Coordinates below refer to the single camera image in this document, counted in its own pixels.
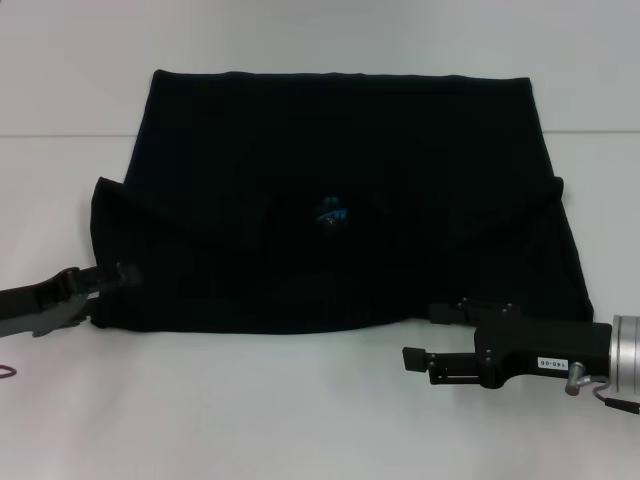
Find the robotic arm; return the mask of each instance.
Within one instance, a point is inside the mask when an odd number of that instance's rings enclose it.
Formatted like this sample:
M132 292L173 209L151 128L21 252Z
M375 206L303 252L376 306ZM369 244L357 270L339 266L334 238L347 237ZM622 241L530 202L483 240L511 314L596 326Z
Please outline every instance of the robotic arm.
M91 295L140 283L135 266L68 268L28 287L0 292L0 337L32 332L41 337L75 327L91 316L97 299Z
M640 317L616 316L613 326L600 323L534 321L511 304L495 306L464 299L456 307L434 305L436 323L450 323L464 315L478 325L475 353L403 350L405 368L429 373L432 385L479 384L500 388L517 375L565 378L567 394L575 396L592 383L594 395L606 406L640 414L640 404L605 398L599 392L640 394L640 352L636 335Z

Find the white background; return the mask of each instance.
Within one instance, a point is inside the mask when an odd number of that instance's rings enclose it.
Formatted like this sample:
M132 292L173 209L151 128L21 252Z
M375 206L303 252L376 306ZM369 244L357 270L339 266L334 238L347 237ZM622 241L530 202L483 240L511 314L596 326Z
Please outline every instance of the white background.
M0 288L93 263L89 201L121 180L157 68L532 78L598 321L640 314L637 2L4 0ZM637 417L563 382L432 387L408 321L294 337L100 331L0 341L0 477L630 478Z

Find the white table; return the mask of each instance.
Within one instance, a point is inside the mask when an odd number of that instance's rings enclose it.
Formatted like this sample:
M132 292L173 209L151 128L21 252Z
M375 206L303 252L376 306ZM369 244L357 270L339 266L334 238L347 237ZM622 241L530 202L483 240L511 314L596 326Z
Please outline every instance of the white table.
M640 313L640 138L551 135L598 320ZM130 140L0 142L0 288L92 263L88 201ZM85 480L629 478L640 422L521 377L431 386L401 349L472 351L412 320L306 336L135 334L91 325L0 340L0 476Z
M598 321L640 314L636 1L3 0L0 289L94 263L89 202L121 180L156 68L530 76ZM326 335L0 339L0 478L633 478L639 419L561 380L429 385L412 320Z

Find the label sticker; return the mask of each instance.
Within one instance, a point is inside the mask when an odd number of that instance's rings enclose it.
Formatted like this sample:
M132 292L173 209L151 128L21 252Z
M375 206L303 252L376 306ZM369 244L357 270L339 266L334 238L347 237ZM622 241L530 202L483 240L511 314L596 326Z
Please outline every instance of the label sticker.
M548 368L549 370L569 370L569 361L558 358L538 357L538 368Z

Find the black fabric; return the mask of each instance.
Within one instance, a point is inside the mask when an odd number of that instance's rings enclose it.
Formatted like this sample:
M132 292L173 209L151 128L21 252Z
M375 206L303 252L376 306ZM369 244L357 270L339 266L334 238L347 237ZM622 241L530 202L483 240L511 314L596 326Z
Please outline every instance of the black fabric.
M98 265L144 285L94 322L304 333L463 296L591 321L528 79L155 74Z

